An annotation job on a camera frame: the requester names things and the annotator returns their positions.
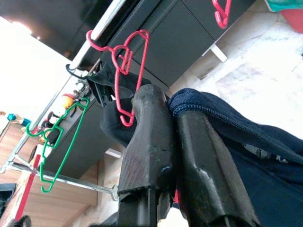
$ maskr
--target zipper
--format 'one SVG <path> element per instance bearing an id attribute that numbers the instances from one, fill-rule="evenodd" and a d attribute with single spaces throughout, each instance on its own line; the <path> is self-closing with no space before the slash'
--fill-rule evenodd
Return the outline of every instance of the zipper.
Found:
<path id="1" fill-rule="evenodd" d="M 227 122 L 227 123 L 229 123 L 229 124 L 231 124 L 231 125 L 233 125 L 233 126 L 239 128 L 239 129 L 241 129 L 241 130 L 245 130 L 245 131 L 250 132 L 250 133 L 253 134 L 255 137 L 260 138 L 261 140 L 265 141 L 266 143 L 270 144 L 271 146 L 273 146 L 273 147 L 275 147 L 275 148 L 277 148 L 277 149 L 280 149 L 280 150 L 282 150 L 282 151 L 284 151 L 284 152 L 285 152 L 285 150 L 288 150 L 287 152 L 291 151 L 291 152 L 295 153 L 295 152 L 292 151 L 290 148 L 284 148 L 284 147 L 282 147 L 281 145 L 279 145 L 279 144 L 278 144 L 277 142 L 275 142 L 274 140 L 268 140 L 268 139 L 264 138 L 264 137 L 263 137 L 261 134 L 259 134 L 257 131 L 252 130 L 251 128 L 242 126 L 242 125 L 236 123 L 236 122 L 235 122 L 234 120 L 232 120 L 231 118 L 226 117 L 225 115 L 223 115 L 223 114 L 221 114 L 221 113 L 219 113 L 219 112 L 216 112 L 216 111 L 214 111 L 214 110 L 212 110 L 212 109 L 209 109 L 209 108 L 204 107 L 204 106 L 201 106 L 201 105 L 196 105 L 196 104 L 183 104 L 183 105 L 180 105 L 180 106 L 178 106 L 176 109 L 174 109 L 174 110 L 172 111 L 172 115 L 173 115 L 173 117 L 176 117 L 176 116 L 178 116 L 180 113 L 182 113 L 183 111 L 190 111 L 190 110 L 200 110 L 200 111 L 203 111 L 203 112 L 205 112 L 205 113 L 208 113 L 208 114 L 210 114 L 210 115 L 212 115 L 212 116 L 214 116 L 214 117 L 217 117 L 217 118 L 219 118 L 219 119 L 221 119 L 221 120 L 223 120 L 223 121 L 225 121 L 225 122 Z M 296 157 L 296 156 L 295 156 L 294 158 L 295 158 L 295 159 L 301 158 L 300 164 L 303 164 L 303 157 Z"/>

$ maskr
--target green plastic hanger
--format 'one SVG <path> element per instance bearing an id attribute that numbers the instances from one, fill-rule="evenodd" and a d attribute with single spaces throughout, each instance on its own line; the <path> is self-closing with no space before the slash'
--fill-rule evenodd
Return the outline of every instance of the green plastic hanger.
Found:
<path id="1" fill-rule="evenodd" d="M 83 104 L 80 103 L 80 101 L 85 101 L 86 104 L 83 105 Z M 31 132 L 30 132 L 30 130 L 29 130 L 29 125 L 30 125 L 30 124 L 28 124 L 27 127 L 26 127 L 26 133 L 27 133 L 30 137 L 39 137 L 39 136 L 43 136 L 43 138 L 45 139 L 45 143 L 44 143 L 43 150 L 42 150 L 42 154 L 41 154 L 42 160 L 41 160 L 41 164 L 40 164 L 40 181 L 41 181 L 41 182 L 49 183 L 50 186 L 49 186 L 49 188 L 48 188 L 47 190 L 46 190 L 43 186 L 41 187 L 41 191 L 44 192 L 44 193 L 48 193 L 48 192 L 50 192 L 50 191 L 52 190 L 53 185 L 54 185 L 54 183 L 55 183 L 55 181 L 56 181 L 58 175 L 60 174 L 60 172 L 61 172 L 61 170 L 62 170 L 62 168 L 63 168 L 63 166 L 64 166 L 64 164 L 65 164 L 65 162 L 66 162 L 66 160 L 67 160 L 67 158 L 68 158 L 68 155 L 70 154 L 70 151 L 71 151 L 71 149 L 72 149 L 72 146 L 73 146 L 73 144 L 74 144 L 74 142 L 75 142 L 75 140 L 76 140 L 76 138 L 77 138 L 79 129 L 80 129 L 80 127 L 81 127 L 81 125 L 82 125 L 82 122 L 83 122 L 84 115 L 85 115 L 85 113 L 86 113 L 86 111 L 87 111 L 87 109 L 88 109 L 88 106 L 89 106 L 89 99 L 88 99 L 88 98 L 82 98 L 82 99 L 80 99 L 80 101 L 79 101 L 79 102 L 75 102 L 70 108 L 68 108 L 68 109 L 66 110 L 65 114 L 64 114 L 63 116 L 61 116 L 61 117 L 58 119 L 58 121 L 53 125 L 53 127 L 52 127 L 51 129 L 47 129 L 47 130 L 45 130 L 45 131 L 41 131 L 41 132 L 39 132 L 38 134 L 33 135 L 33 134 L 31 134 Z M 75 134 L 74 134 L 74 136 L 73 136 L 73 138 L 72 138 L 72 140 L 71 140 L 70 146 L 68 147 L 68 149 L 67 149 L 67 151 L 66 151 L 66 154 L 65 154 L 65 156 L 64 156 L 64 158 L 63 158 L 63 161 L 61 162 L 61 164 L 60 164 L 60 166 L 59 166 L 59 168 L 58 168 L 58 170 L 57 170 L 57 172 L 56 172 L 56 174 L 55 174 L 53 180 L 52 180 L 52 181 L 51 181 L 51 180 L 46 180 L 46 179 L 43 178 L 43 166 L 45 165 L 45 159 L 46 159 L 46 157 L 45 157 L 45 150 L 46 150 L 46 147 L 51 147 L 51 148 L 57 148 L 57 147 L 58 147 L 59 142 L 60 142 L 61 137 L 62 137 L 63 132 L 64 132 L 64 129 L 63 129 L 62 127 L 60 127 L 59 124 L 60 124 L 60 122 L 61 122 L 63 119 L 65 119 L 65 118 L 69 115 L 69 112 L 70 112 L 73 108 L 75 108 L 75 107 L 77 107 L 77 106 L 79 106 L 80 108 L 83 108 L 83 112 L 82 112 L 81 118 L 80 118 L 80 120 L 79 120 L 79 123 L 78 123 L 77 129 L 76 129 L 76 131 L 75 131 Z M 54 131 L 54 130 L 59 130 L 59 136 L 58 136 L 58 138 L 57 138 L 55 144 L 52 145 L 52 144 L 49 144 L 48 138 L 46 137 L 45 134 L 46 134 L 47 132 L 52 132 L 52 131 Z"/>

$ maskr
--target white tile floor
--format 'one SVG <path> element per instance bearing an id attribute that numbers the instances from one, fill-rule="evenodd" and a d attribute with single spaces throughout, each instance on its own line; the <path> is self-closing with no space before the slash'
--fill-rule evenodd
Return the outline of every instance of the white tile floor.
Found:
<path id="1" fill-rule="evenodd" d="M 281 14 L 269 12 L 264 0 L 257 0 L 217 45 L 229 59 L 221 63 L 208 52 L 170 92 L 190 87 L 213 93 L 245 117 L 303 139 L 303 34 L 292 31 Z M 118 182 L 121 159 L 105 156 L 100 166 L 100 184 Z M 99 195 L 98 204 L 73 227 L 101 223 L 117 210 L 107 194 Z"/>

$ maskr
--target clothes drying rack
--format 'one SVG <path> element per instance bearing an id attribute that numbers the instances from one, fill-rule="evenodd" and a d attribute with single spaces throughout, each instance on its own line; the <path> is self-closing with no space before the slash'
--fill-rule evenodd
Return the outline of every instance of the clothes drying rack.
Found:
<path id="1" fill-rule="evenodd" d="M 97 25 L 95 26 L 93 31 L 91 32 L 90 37 L 91 37 L 92 40 L 97 40 L 103 34 L 105 29 L 111 23 L 111 21 L 116 16 L 116 14 L 119 12 L 119 10 L 121 9 L 121 7 L 123 6 L 123 4 L 125 2 L 126 2 L 126 0 L 113 0 L 112 1 L 112 3 L 109 5 L 107 10 L 105 11 L 104 15 L 101 17 L 101 19 L 99 20 L 99 22 L 97 23 Z M 75 56 L 75 58 L 73 59 L 73 61 L 70 64 L 70 69 L 71 70 L 76 70 L 78 68 L 78 66 L 82 62 L 84 56 L 86 55 L 86 53 L 88 52 L 90 47 L 91 46 L 90 46 L 89 42 L 85 41 L 85 43 L 80 48 L 79 52 L 77 53 L 77 55 Z M 47 104 L 47 106 L 42 111 L 42 113 L 39 115 L 39 117 L 36 119 L 36 121 L 31 123 L 30 130 L 33 130 L 43 120 L 47 111 L 52 106 L 52 104 L 54 103 L 56 98 L 59 96 L 60 92 L 63 90 L 65 85 L 68 83 L 70 78 L 71 78 L 71 76 L 67 79 L 67 81 L 63 85 L 62 89 L 60 91 L 58 91 L 54 95 L 54 97 L 50 100 L 50 102 Z M 5 173 L 5 171 L 7 169 L 13 169 L 13 170 L 21 171 L 21 172 L 34 173 L 38 176 L 41 175 L 40 172 L 36 168 L 34 168 L 31 164 L 29 164 L 28 161 L 26 161 L 24 158 L 22 158 L 19 155 L 19 151 L 25 145 L 28 138 L 29 138 L 29 136 L 26 133 L 24 133 L 23 136 L 21 137 L 19 143 L 12 150 L 8 159 L 1 166 L 0 174 Z M 20 161 L 22 164 L 15 163 L 14 162 L 15 159 Z M 51 172 L 44 171 L 43 177 L 47 178 L 47 179 L 50 179 L 50 180 L 54 180 L 54 174 L 51 173 Z M 97 191 L 97 192 L 108 193 L 112 196 L 113 200 L 115 200 L 115 201 L 118 200 L 118 194 L 117 194 L 118 186 L 117 185 L 114 185 L 112 188 L 107 188 L 107 187 L 104 187 L 104 186 L 88 183 L 88 182 L 85 182 L 85 181 L 81 181 L 81 180 L 74 179 L 74 178 L 67 177 L 67 176 L 63 176 L 63 175 L 60 175 L 55 180 L 58 181 L 58 182 L 71 184 L 71 185 L 74 185 L 74 186 L 77 186 L 77 187 L 86 188 L 86 189 L 94 190 L 94 191 Z"/>

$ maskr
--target white wall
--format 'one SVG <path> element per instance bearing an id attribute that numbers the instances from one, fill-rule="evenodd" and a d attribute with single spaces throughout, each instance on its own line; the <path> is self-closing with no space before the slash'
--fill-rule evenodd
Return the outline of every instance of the white wall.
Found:
<path id="1" fill-rule="evenodd" d="M 0 17 L 0 111 L 34 120 L 68 79 L 69 62 Z M 0 132 L 5 124 L 0 117 Z"/>

